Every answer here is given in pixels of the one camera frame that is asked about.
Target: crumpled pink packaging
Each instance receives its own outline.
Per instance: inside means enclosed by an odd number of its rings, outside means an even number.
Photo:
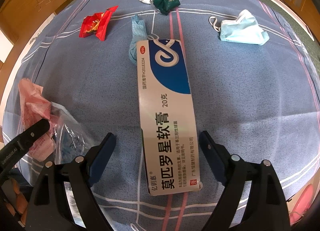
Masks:
[[[58,118],[51,115],[51,103],[42,96],[42,86],[23,78],[18,84],[20,93],[21,121],[24,130],[38,122],[41,118],[50,121],[50,130],[40,137],[29,150],[29,155],[44,161],[55,149],[52,140]]]

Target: face mask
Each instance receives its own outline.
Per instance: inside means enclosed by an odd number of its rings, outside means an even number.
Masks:
[[[217,18],[214,16],[209,18],[209,22],[220,32],[222,41],[263,45],[269,40],[268,33],[259,27],[256,18],[248,10],[241,11],[236,20],[223,20],[221,27],[216,26]]]

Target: white ear loop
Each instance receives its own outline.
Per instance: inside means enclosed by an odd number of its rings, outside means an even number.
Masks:
[[[211,17],[209,18],[209,22],[210,22],[211,26],[212,26],[217,32],[220,32],[220,27],[217,27],[217,26],[216,26],[217,21],[218,21],[218,20],[217,20],[217,18],[216,18],[215,16],[211,16]]]

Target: red snack package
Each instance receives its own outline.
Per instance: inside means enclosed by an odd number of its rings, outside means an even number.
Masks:
[[[106,37],[108,23],[110,21],[112,14],[116,11],[117,8],[118,8],[118,5],[107,9],[104,15],[102,16],[98,26],[97,33],[96,33],[96,37],[99,40],[104,41]]]
[[[87,16],[84,18],[79,33],[79,38],[85,38],[92,34],[96,34],[99,40],[104,41],[108,23],[112,13],[114,13],[117,8],[118,6],[114,6],[107,9],[105,13],[97,12],[92,16]]]
[[[79,38],[85,38],[96,33],[101,17],[103,15],[103,12],[98,12],[93,14],[92,16],[87,16],[86,18],[84,18],[81,25]]]

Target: silver rivet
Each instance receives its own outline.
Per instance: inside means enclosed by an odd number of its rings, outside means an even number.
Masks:
[[[268,166],[271,165],[271,162],[268,161],[268,160],[264,160],[264,161],[263,161],[263,164],[268,167]]]
[[[233,154],[233,155],[231,156],[231,160],[233,160],[233,161],[235,161],[235,162],[238,162],[238,161],[240,160],[240,157],[239,157],[238,155],[236,155],[236,154]]]
[[[84,158],[82,156],[78,156],[76,157],[75,161],[80,163],[80,162],[83,162]]]
[[[45,164],[45,166],[47,167],[47,168],[50,168],[51,166],[52,166],[52,162],[46,162],[46,164]]]

